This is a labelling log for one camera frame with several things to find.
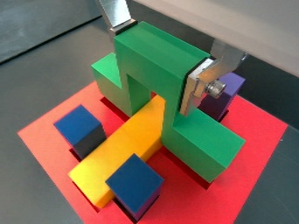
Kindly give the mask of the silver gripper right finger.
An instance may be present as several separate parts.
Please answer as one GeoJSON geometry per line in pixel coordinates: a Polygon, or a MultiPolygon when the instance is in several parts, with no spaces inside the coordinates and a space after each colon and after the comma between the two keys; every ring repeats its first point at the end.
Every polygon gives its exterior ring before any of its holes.
{"type": "Polygon", "coordinates": [[[181,95],[180,113],[187,116],[191,108],[200,105],[193,99],[200,99],[204,94],[219,98],[224,92],[225,84],[219,78],[232,72],[247,58],[248,54],[235,46],[219,39],[213,40],[209,57],[191,70],[187,75],[181,95]]]}

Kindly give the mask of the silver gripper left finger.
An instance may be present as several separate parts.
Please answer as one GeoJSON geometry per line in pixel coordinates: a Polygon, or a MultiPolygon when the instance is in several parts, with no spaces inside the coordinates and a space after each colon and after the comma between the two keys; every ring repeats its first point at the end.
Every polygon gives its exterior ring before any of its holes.
{"type": "Polygon", "coordinates": [[[110,38],[136,25],[130,17],[126,0],[98,0],[110,38]]]}

